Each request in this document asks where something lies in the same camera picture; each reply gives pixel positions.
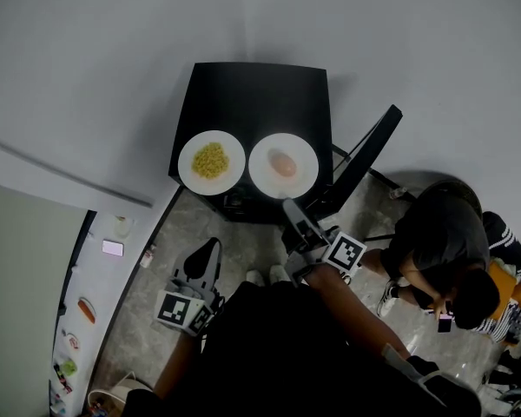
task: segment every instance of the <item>egg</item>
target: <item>egg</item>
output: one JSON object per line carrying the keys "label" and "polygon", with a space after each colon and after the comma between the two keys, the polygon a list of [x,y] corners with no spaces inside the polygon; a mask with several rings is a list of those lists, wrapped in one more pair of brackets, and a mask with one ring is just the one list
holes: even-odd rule
{"label": "egg", "polygon": [[292,177],[297,172],[297,164],[295,161],[286,155],[286,153],[282,153],[279,150],[271,149],[268,152],[268,160],[270,161],[272,168],[279,175]]}

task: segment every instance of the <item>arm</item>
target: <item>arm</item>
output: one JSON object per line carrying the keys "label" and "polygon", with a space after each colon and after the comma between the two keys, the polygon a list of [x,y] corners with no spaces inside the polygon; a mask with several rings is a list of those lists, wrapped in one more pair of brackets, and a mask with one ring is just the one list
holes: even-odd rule
{"label": "arm", "polygon": [[357,298],[342,281],[338,270],[321,264],[305,280],[319,295],[333,318],[341,325],[347,339],[380,357],[386,344],[407,359],[410,354],[399,337]]}
{"label": "arm", "polygon": [[430,285],[425,276],[421,274],[420,270],[415,267],[412,251],[403,260],[401,266],[399,266],[399,272],[406,278],[406,280],[409,281],[412,286],[422,290],[425,292],[425,294],[432,298],[432,307],[434,308],[436,319],[439,318],[440,314],[447,313],[445,308],[445,298],[440,294],[440,292],[438,292],[433,286]]}
{"label": "arm", "polygon": [[201,338],[181,333],[153,392],[161,399],[168,397],[200,354]]}

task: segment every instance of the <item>black t-shirt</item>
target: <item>black t-shirt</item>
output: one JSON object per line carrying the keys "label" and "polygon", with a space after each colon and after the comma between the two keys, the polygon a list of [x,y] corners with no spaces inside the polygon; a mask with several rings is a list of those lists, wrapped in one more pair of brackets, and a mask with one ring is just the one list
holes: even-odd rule
{"label": "black t-shirt", "polygon": [[429,194],[408,212],[417,236],[413,262],[419,270],[458,261],[488,269],[490,253],[486,232],[471,205],[447,193]]}
{"label": "black t-shirt", "polygon": [[349,346],[310,288],[242,283],[208,329],[198,365],[166,401],[129,393],[123,417],[217,414],[442,416],[402,373]]}

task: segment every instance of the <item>smartphone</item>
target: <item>smartphone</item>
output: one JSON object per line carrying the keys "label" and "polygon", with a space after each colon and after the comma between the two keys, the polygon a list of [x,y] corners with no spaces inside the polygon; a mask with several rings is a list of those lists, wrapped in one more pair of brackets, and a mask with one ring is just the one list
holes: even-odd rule
{"label": "smartphone", "polygon": [[452,316],[448,314],[440,314],[438,320],[439,332],[450,332],[452,330]]}
{"label": "smartphone", "polygon": [[123,244],[121,242],[102,240],[102,252],[115,256],[123,256]]}

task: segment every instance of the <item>white wall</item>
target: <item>white wall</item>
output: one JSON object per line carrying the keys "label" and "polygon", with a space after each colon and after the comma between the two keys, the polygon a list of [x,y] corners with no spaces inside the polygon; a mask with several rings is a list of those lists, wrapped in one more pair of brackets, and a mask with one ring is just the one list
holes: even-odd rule
{"label": "white wall", "polygon": [[48,414],[56,312],[85,214],[0,187],[0,417]]}
{"label": "white wall", "polygon": [[154,203],[192,64],[244,57],[242,13],[241,0],[0,0],[0,142]]}
{"label": "white wall", "polygon": [[455,175],[521,239],[521,0],[244,2],[250,60],[328,70],[337,145],[397,104],[374,167]]}

